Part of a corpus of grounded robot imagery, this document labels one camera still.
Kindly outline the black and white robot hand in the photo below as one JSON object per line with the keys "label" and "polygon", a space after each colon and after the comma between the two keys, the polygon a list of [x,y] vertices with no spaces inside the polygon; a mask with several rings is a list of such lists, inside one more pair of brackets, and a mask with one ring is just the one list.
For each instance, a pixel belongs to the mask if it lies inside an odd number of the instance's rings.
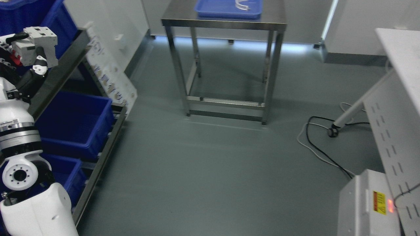
{"label": "black and white robot hand", "polygon": [[27,39],[26,32],[15,33],[1,40],[1,78],[12,87],[5,90],[7,100],[22,100],[30,104],[48,76],[48,60],[43,47],[35,49],[36,58],[31,69],[23,73],[23,64],[13,54],[12,42]]}

